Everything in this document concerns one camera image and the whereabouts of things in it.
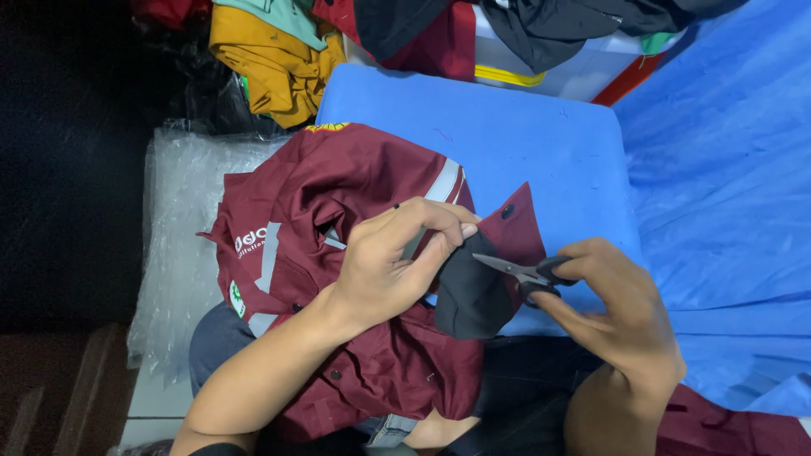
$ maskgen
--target hand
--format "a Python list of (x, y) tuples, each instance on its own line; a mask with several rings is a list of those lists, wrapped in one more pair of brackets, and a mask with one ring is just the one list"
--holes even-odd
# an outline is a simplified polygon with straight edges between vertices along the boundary
[[(325, 311), (349, 338), (400, 315), (423, 297), (456, 247), (476, 234), (479, 220), (455, 204), (412, 198), (358, 224)], [(406, 244), (423, 227), (437, 233), (416, 260), (402, 260)]]
[(643, 268), (603, 238), (561, 248), (571, 256), (556, 276), (586, 280), (603, 300), (605, 314), (581, 313), (542, 291), (530, 297), (580, 345), (619, 370), (628, 381), (670, 397), (687, 368), (659, 290)]

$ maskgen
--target shirt sleeve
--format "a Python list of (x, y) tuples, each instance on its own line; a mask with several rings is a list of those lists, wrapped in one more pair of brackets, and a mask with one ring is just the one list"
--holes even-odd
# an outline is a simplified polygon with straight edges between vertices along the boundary
[(248, 453), (233, 443), (215, 443), (204, 446), (189, 456), (248, 456)]

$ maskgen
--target white printed logo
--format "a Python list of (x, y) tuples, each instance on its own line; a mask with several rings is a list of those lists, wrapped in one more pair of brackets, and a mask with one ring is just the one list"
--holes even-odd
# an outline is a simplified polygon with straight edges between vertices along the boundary
[(251, 233), (245, 234), (242, 237), (237, 237), (237, 240), (234, 241), (234, 249), (237, 251), (239, 258), (242, 258), (243, 255), (252, 250), (262, 247), (264, 245), (264, 237), (267, 233), (267, 228), (259, 228), (258, 230), (251, 231)]
[(242, 295), (239, 294), (237, 284), (233, 280), (231, 281), (231, 286), (228, 288), (228, 297), (230, 298), (231, 305), (234, 306), (234, 310), (237, 311), (237, 315), (239, 315), (239, 318), (242, 318), (242, 316), (245, 315), (245, 303), (242, 301)]

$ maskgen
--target scissor blade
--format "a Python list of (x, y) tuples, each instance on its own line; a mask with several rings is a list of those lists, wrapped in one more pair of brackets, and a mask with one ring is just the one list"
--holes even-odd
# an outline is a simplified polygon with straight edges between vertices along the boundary
[(516, 265), (515, 263), (510, 263), (507, 260), (502, 260), (500, 258), (496, 258), (494, 256), (482, 255), (480, 253), (474, 253), (473, 258), (476, 260), (481, 261), (485, 265), (490, 266), (491, 268), (501, 271), (502, 273), (507, 274), (517, 274), (520, 273), (521, 269), (520, 266)]

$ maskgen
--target scissors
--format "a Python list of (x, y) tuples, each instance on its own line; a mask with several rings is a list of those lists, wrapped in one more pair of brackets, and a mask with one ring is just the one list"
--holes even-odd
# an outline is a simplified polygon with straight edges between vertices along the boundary
[[(554, 268), (571, 260), (571, 256), (549, 256), (541, 260), (537, 266), (519, 266), (507, 260), (496, 258), (495, 256), (487, 256), (479, 253), (474, 253), (473, 258), (495, 270), (515, 276), (519, 283), (518, 290), (525, 299), (533, 291), (546, 291), (559, 298), (560, 292), (555, 288), (556, 285), (572, 286), (579, 282), (577, 280), (560, 278), (552, 273)], [(530, 307), (537, 308), (537, 306), (529, 300), (527, 300), (526, 304)]]

